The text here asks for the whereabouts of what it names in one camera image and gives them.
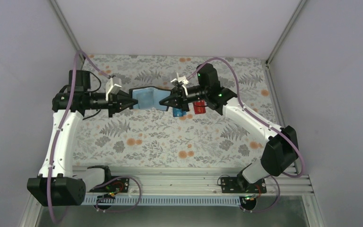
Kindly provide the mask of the blue credit card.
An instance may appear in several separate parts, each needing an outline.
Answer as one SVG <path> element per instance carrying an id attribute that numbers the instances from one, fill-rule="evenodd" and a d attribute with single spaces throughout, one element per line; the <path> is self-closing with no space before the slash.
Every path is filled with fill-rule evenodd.
<path id="1" fill-rule="evenodd" d="M 184 117 L 186 115 L 186 111 L 183 111 L 182 109 L 173 108 L 173 117 Z"/>

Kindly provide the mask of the black leather card holder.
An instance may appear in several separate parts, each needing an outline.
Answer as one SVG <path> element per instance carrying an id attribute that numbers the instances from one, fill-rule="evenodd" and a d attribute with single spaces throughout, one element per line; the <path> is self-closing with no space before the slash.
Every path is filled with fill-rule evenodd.
<path id="1" fill-rule="evenodd" d="M 156 109 L 160 111 L 167 111 L 168 107 L 159 104 L 164 98 L 171 95 L 171 90 L 161 89 L 158 87 L 148 86 L 148 87 L 138 87 L 129 90 L 131 98 L 136 99 L 137 104 L 132 106 L 132 109 Z"/>

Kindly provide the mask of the red credit card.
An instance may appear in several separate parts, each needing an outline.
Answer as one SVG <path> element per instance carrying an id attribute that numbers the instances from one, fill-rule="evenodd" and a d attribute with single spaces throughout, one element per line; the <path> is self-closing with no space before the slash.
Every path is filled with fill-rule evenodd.
<path id="1" fill-rule="evenodd" d="M 193 102 L 193 109 L 195 114 L 205 114 L 206 113 L 206 102 L 204 100 L 199 100 Z"/>

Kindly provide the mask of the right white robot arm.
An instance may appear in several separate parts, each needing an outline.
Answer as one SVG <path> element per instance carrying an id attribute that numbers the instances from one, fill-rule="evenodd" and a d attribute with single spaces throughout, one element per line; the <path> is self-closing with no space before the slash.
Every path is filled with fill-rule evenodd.
<path id="1" fill-rule="evenodd" d="M 199 65 L 196 75 L 199 84 L 193 87 L 186 87 L 188 80 L 185 78 L 174 79 L 171 94 L 160 100 L 159 104 L 188 111 L 190 103 L 203 100 L 208 108 L 231 119 L 265 145 L 261 159 L 253 161 L 237 175 L 240 191 L 249 192 L 258 180 L 281 175 L 299 158 L 294 128 L 272 123 L 247 107 L 238 92 L 221 86 L 212 64 Z"/>

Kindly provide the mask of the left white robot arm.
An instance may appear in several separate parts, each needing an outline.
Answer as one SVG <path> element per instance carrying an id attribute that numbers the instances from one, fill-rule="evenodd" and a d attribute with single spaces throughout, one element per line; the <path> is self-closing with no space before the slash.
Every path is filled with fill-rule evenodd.
<path id="1" fill-rule="evenodd" d="M 29 178 L 27 189 L 45 207 L 78 206 L 87 192 L 112 187 L 108 166 L 90 166 L 81 174 L 73 173 L 76 133 L 87 110 L 107 110 L 108 116 L 136 105 L 138 101 L 120 89 L 110 78 L 107 91 L 91 91 L 91 72 L 70 70 L 69 84 L 52 100 L 53 126 L 50 144 L 37 177 Z"/>

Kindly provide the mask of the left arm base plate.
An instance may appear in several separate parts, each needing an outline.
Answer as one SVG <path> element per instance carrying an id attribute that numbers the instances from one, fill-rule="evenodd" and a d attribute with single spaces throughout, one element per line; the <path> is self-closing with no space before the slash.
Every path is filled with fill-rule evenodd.
<path id="1" fill-rule="evenodd" d="M 89 192 L 126 193 L 128 192 L 129 183 L 129 178 L 119 178 L 110 182 L 109 184 L 106 184 L 105 186 L 93 188 Z"/>

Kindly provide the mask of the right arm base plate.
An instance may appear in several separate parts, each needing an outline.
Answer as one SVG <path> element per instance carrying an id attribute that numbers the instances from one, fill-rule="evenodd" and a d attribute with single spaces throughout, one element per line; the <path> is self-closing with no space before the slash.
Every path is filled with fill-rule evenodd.
<path id="1" fill-rule="evenodd" d="M 243 177 L 232 177 L 221 175 L 217 180 L 217 185 L 221 187 L 222 193 L 266 193 L 264 178 L 255 183 L 249 183 Z"/>

